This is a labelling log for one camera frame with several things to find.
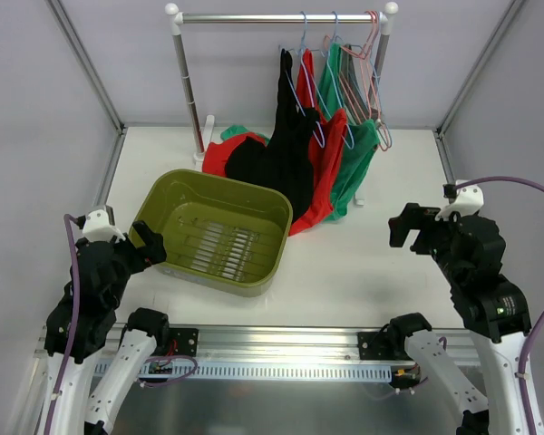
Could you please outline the black tank top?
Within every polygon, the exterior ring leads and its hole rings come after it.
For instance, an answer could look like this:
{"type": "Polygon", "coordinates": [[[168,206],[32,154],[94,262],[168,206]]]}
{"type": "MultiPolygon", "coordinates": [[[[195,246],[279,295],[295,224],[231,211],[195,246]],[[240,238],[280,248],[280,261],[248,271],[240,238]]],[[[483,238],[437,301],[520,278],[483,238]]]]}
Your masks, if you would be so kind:
{"type": "Polygon", "coordinates": [[[298,105],[292,81],[292,55],[280,52],[277,82],[275,128],[269,142],[251,137],[243,140],[230,154],[225,174],[282,193],[298,220],[309,209],[314,194],[314,168],[308,157],[309,142],[319,121],[314,108],[298,105]]]}

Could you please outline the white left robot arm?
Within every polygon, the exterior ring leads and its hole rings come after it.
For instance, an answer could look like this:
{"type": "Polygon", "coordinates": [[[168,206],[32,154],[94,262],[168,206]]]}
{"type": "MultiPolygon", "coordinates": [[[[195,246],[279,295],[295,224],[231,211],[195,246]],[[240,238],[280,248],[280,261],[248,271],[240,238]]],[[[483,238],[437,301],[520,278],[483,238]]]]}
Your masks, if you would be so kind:
{"type": "Polygon", "coordinates": [[[47,390],[38,431],[41,434],[108,434],[135,374],[152,354],[170,344],[169,318],[139,308],[124,329],[127,345],[92,390],[92,377],[102,358],[107,335],[116,323],[130,278],[167,258],[163,237],[143,221],[133,223],[142,240],[135,246],[118,232],[102,240],[73,237],[86,217],[65,215],[71,255],[70,281],[46,320],[47,390]]]}

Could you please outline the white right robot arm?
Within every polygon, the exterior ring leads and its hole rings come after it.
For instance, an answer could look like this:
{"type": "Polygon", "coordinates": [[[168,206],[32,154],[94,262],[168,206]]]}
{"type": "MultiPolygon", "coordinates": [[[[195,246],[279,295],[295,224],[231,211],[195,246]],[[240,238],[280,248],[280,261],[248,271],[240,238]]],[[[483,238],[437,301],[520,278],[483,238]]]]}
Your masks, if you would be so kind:
{"type": "Polygon", "coordinates": [[[522,291],[502,272],[506,242],[497,224],[478,214],[408,203],[388,221],[390,247],[430,256],[450,286],[453,307],[478,354],[485,390],[479,391],[447,354],[445,341],[420,313],[391,319],[376,333],[359,333],[363,360],[411,360],[448,405],[459,434],[544,434],[529,362],[536,329],[522,291]]]}

